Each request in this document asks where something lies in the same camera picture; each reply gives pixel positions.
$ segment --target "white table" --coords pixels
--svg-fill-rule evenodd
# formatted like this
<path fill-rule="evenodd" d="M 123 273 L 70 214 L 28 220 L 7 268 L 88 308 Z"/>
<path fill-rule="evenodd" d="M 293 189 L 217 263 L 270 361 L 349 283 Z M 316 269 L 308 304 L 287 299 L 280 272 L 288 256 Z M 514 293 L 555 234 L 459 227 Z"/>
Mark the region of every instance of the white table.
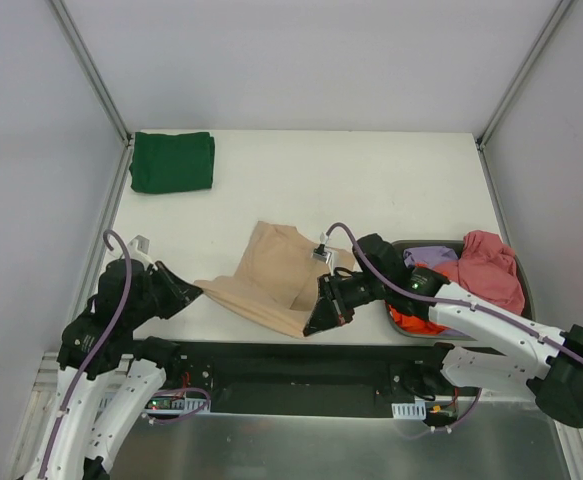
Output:
<path fill-rule="evenodd" d="M 148 133 L 186 133 L 146 130 Z M 470 134 L 213 131 L 213 188 L 142 195 L 127 178 L 113 228 L 150 239 L 149 254 L 187 281 L 235 271 L 257 220 L 297 226 L 308 238 L 335 221 L 357 237 L 461 239 L 499 232 Z M 350 248 L 343 234 L 330 245 Z M 104 264 L 113 256 L 105 255 Z M 200 297 L 169 321 L 153 319 L 136 338 L 181 341 L 413 345 L 381 302 L 356 309 L 352 324 L 294 339 Z"/>

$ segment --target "white wall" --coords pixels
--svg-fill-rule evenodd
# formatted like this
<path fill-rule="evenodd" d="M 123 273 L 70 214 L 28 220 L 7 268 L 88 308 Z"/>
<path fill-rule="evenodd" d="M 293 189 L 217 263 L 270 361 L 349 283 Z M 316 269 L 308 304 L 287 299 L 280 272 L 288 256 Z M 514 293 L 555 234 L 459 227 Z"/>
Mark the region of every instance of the white wall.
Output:
<path fill-rule="evenodd" d="M 583 1 L 487 154 L 540 319 L 583 325 Z"/>
<path fill-rule="evenodd" d="M 46 3 L 0 0 L 0 478 L 121 153 Z"/>
<path fill-rule="evenodd" d="M 479 134 L 556 0 L 65 0 L 129 127 Z"/>

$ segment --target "folded green cloth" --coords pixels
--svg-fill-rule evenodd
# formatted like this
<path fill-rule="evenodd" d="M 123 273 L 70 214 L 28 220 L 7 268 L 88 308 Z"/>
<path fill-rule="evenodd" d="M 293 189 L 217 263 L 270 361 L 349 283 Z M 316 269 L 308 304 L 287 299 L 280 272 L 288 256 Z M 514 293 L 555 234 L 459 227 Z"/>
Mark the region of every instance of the folded green cloth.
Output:
<path fill-rule="evenodd" d="M 209 132 L 136 133 L 131 188 L 140 193 L 203 190 L 213 185 L 215 142 Z"/>

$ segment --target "pink cloth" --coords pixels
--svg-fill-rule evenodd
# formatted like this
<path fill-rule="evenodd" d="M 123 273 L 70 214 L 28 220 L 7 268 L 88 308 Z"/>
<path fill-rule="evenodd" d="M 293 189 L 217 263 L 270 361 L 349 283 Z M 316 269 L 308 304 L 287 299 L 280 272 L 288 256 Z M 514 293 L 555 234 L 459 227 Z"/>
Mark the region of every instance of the pink cloth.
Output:
<path fill-rule="evenodd" d="M 495 233 L 475 230 L 464 237 L 458 261 L 441 263 L 434 270 L 478 297 L 519 315 L 524 294 L 516 276 L 515 252 Z"/>

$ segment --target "beige cloth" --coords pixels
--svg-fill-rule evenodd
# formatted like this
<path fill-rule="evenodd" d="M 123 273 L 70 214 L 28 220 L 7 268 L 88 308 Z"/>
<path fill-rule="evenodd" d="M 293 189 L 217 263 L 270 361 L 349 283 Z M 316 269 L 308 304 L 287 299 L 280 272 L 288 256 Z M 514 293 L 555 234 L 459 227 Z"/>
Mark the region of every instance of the beige cloth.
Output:
<path fill-rule="evenodd" d="M 318 300 L 320 275 L 328 266 L 311 258 L 318 246 L 295 227 L 258 222 L 232 277 L 197 280 L 195 285 L 220 305 L 293 337 L 302 331 Z M 337 250 L 338 266 L 353 268 L 355 259 Z"/>

